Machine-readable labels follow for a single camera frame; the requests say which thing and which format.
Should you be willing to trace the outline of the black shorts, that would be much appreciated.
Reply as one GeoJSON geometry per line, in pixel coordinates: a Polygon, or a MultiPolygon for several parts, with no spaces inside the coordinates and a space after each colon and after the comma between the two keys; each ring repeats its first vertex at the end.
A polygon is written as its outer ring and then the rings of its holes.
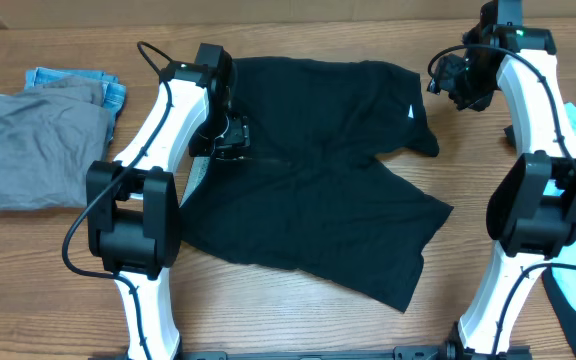
{"type": "Polygon", "coordinates": [[[182,238],[231,263],[301,270],[405,311],[449,204],[391,172],[434,157],[416,72],[380,61],[241,58],[239,157],[214,155],[181,208],[182,238]]]}

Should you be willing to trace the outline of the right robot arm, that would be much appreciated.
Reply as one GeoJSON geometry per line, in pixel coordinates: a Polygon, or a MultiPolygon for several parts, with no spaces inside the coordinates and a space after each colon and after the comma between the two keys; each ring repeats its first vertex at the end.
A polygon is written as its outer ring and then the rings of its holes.
{"type": "Polygon", "coordinates": [[[443,344],[399,346],[395,358],[531,358],[510,344],[514,323],[538,277],[576,241],[576,135],[556,54],[549,30],[524,25],[521,2],[492,0],[461,44],[430,60],[429,92],[447,92],[460,110],[482,111],[503,93],[517,160],[487,205],[493,248],[474,300],[443,344]]]}

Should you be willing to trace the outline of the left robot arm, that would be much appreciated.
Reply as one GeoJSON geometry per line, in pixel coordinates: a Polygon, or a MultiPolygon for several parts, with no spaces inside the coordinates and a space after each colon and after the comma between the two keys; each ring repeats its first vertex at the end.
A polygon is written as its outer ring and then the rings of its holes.
{"type": "Polygon", "coordinates": [[[182,352],[170,295],[181,245],[174,176],[185,155],[237,157],[250,145],[248,120],[233,111],[236,71],[219,45],[203,43],[191,63],[155,70],[158,96],[129,145],[86,174],[88,246],[119,290],[127,359],[177,359],[182,352]]]}

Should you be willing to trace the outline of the blue denim folded garment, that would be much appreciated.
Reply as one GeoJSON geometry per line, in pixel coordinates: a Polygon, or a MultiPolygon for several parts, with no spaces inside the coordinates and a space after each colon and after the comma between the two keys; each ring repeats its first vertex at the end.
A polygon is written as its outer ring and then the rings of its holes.
{"type": "Polygon", "coordinates": [[[30,69],[25,72],[24,88],[29,89],[72,76],[94,80],[101,84],[103,90],[102,107],[111,113],[111,120],[106,135],[106,143],[110,144],[114,139],[117,117],[122,111],[126,100],[126,87],[120,83],[118,76],[101,70],[36,67],[35,69],[30,69]]]}

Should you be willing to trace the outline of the grey folded shorts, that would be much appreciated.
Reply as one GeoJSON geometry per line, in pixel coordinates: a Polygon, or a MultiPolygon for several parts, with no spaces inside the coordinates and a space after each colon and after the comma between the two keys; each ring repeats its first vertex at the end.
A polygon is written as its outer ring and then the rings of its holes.
{"type": "Polygon", "coordinates": [[[66,77],[0,95],[0,211],[86,205],[113,117],[100,82],[66,77]]]}

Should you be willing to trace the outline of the black garment under pile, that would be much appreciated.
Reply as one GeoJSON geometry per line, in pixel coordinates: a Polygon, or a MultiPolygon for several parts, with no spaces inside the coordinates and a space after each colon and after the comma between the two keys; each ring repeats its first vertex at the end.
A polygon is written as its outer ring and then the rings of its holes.
{"type": "Polygon", "coordinates": [[[545,270],[542,274],[542,279],[546,294],[558,318],[566,341],[576,357],[576,311],[568,303],[564,293],[556,284],[551,270],[545,270]]]}

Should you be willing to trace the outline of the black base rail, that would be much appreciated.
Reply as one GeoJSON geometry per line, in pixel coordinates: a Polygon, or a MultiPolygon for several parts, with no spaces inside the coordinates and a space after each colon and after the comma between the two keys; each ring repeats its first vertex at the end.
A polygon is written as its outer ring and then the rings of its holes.
{"type": "Polygon", "coordinates": [[[459,352],[452,343],[440,346],[397,346],[389,351],[333,351],[321,353],[250,353],[228,354],[223,351],[188,352],[177,354],[174,360],[532,360],[533,356],[527,346],[509,349],[506,353],[492,356],[459,352]]]}

